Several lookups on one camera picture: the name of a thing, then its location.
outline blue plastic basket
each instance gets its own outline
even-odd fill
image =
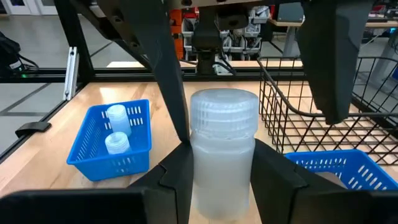
[[[115,104],[126,107],[132,131],[129,137],[131,150],[110,155],[105,138],[113,131],[106,110]],[[67,164],[74,165],[91,181],[136,174],[148,171],[151,147],[148,100],[92,106],[73,143]]]
[[[398,184],[360,150],[293,152],[285,157],[313,172],[332,172],[349,189],[398,189]]]

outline plastic bottle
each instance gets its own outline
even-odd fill
[[[113,105],[107,109],[109,122],[113,132],[124,132],[127,136],[131,135],[131,127],[127,116],[126,107],[123,105]]]
[[[105,139],[106,149],[109,154],[119,154],[130,149],[129,139],[123,132],[112,133]]]
[[[210,89],[191,97],[193,204],[206,218],[237,220],[249,206],[258,97]]]

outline metal wire basket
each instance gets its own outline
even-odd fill
[[[378,68],[379,60],[384,69]],[[297,69],[300,59],[257,61],[259,114],[278,152],[360,149],[380,165],[398,165],[398,82],[392,78],[398,61],[360,57],[349,117],[331,126],[316,109],[306,74]],[[272,69],[275,64],[278,70]]]

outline floor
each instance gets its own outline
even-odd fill
[[[84,18],[80,17],[88,50],[95,68],[104,68],[112,61],[133,59],[118,45],[106,40]],[[0,31],[21,45],[21,55],[40,67],[64,68],[68,42],[57,16],[10,16],[0,19]],[[273,43],[284,48],[285,36],[274,37]],[[360,56],[381,54],[386,38],[376,39],[363,47]],[[262,56],[280,57],[281,53],[268,42],[263,42]],[[0,84],[0,153],[16,139],[14,131],[27,122],[38,121],[62,100],[63,84]]]

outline black bracket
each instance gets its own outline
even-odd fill
[[[51,124],[48,122],[30,122],[22,125],[20,128],[18,128],[17,131],[15,131],[15,134],[17,135],[18,138],[28,135],[28,134],[34,134],[36,132],[46,132],[51,127]]]

